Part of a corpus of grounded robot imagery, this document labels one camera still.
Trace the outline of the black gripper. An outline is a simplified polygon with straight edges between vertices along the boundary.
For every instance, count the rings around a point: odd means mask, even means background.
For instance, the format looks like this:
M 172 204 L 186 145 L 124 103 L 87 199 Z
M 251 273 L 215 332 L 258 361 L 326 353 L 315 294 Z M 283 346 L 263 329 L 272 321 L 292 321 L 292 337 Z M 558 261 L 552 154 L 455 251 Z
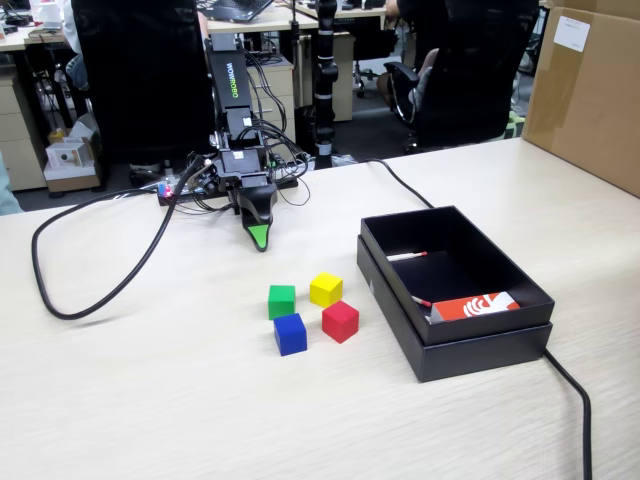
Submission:
M 222 150 L 217 160 L 218 190 L 237 190 L 242 225 L 259 252 L 268 249 L 277 188 L 265 170 L 265 149 Z

